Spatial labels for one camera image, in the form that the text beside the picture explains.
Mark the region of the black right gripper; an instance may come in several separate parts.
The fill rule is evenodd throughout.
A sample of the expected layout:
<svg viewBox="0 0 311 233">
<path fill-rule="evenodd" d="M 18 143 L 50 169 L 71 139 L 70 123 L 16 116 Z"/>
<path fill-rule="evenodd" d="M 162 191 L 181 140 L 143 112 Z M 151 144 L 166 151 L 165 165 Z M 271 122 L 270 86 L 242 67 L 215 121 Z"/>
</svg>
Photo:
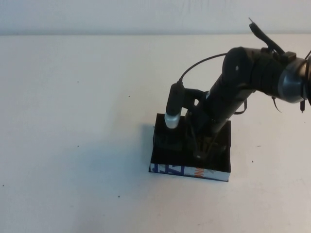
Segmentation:
<svg viewBox="0 0 311 233">
<path fill-rule="evenodd" d="M 185 91 L 186 120 L 190 125 L 193 140 L 193 156 L 202 160 L 202 153 L 198 148 L 196 135 L 205 134 L 206 149 L 205 159 L 211 159 L 218 149 L 218 133 L 229 120 L 224 109 L 224 102 L 210 92 L 200 90 Z"/>
</svg>

